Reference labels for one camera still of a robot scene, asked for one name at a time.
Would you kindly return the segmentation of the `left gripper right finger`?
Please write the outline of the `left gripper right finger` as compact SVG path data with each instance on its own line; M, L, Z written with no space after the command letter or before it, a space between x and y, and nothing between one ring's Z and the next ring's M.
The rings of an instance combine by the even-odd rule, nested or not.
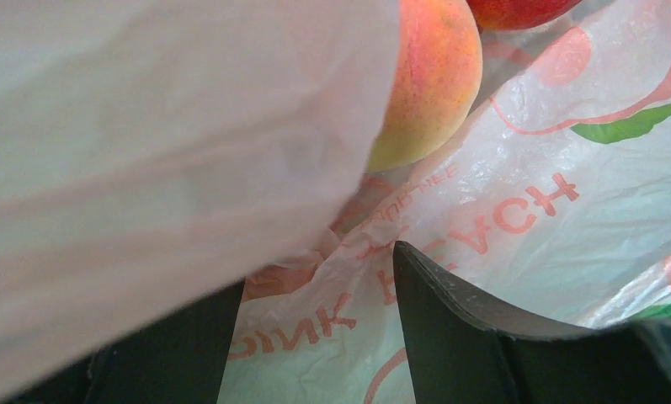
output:
M671 319L578 327L513 306L407 242L393 248L418 403L671 403Z

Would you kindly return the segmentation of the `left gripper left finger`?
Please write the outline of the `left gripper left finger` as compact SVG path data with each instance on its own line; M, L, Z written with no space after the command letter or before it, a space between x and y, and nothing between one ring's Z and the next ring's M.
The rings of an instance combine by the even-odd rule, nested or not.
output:
M214 403L244 283L194 302L9 398L11 403Z

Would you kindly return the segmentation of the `pink plastic bag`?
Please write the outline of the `pink plastic bag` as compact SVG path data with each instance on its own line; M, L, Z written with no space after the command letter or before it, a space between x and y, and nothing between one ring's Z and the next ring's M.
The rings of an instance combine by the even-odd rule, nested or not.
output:
M536 314L671 316L671 1L481 37L371 173L401 1L0 1L0 403L244 283L214 403L418 403L393 248Z

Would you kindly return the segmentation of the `fake peach orange pink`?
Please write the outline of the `fake peach orange pink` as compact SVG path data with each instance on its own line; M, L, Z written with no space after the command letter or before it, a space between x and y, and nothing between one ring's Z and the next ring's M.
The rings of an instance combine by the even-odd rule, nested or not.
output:
M417 162L467 117L482 81L482 44L464 1L401 1L397 71L368 170Z

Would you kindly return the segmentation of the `red fake fruit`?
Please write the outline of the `red fake fruit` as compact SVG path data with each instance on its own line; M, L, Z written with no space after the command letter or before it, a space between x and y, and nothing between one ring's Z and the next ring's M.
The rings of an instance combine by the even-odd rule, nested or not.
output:
M581 0L467 0L483 29L531 29L551 22L581 3Z

